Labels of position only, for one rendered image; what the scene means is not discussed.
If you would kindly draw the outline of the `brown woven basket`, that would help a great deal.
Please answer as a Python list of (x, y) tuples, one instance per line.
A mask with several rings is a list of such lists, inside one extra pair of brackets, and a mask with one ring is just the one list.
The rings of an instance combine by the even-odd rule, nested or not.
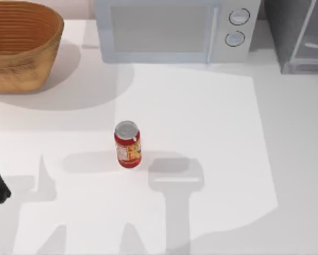
[(54, 65), (64, 20), (52, 8), (0, 0), (0, 94), (40, 89)]

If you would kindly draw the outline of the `pale microwave oven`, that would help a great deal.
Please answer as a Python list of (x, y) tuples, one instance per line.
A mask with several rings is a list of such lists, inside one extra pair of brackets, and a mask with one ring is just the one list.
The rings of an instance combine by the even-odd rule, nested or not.
[[(212, 63), (233, 63), (240, 62), (246, 59), (253, 31), (257, 21), (261, 0), (217, 0), (218, 6), (218, 21), (217, 33), (214, 41), (212, 52)], [(250, 19), (244, 25), (232, 25), (229, 22), (229, 15), (237, 9), (247, 9), (250, 12)], [(245, 35), (245, 41), (238, 47), (229, 47), (225, 43), (225, 37), (228, 33), (240, 31)]]

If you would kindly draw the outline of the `microwave door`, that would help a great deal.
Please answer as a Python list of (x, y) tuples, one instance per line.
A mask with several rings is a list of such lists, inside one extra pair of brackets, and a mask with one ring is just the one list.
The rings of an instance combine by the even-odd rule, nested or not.
[(208, 63), (217, 0), (93, 0), (105, 63)]

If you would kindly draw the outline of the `red and yellow can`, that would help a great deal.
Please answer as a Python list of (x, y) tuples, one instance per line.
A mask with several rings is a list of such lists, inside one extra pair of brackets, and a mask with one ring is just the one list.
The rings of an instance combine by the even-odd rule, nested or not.
[(125, 168), (134, 168), (142, 160), (140, 130), (129, 120), (121, 121), (115, 127), (117, 160)]

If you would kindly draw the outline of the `microwave knob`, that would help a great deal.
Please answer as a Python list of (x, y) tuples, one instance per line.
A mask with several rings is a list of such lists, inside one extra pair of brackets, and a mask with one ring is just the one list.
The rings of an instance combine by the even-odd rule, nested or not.
[(245, 41), (245, 35), (240, 31), (228, 33), (225, 37), (225, 43), (229, 47), (238, 47)]
[(250, 12), (245, 8), (234, 10), (229, 15), (229, 22), (234, 26), (242, 26), (250, 19)]

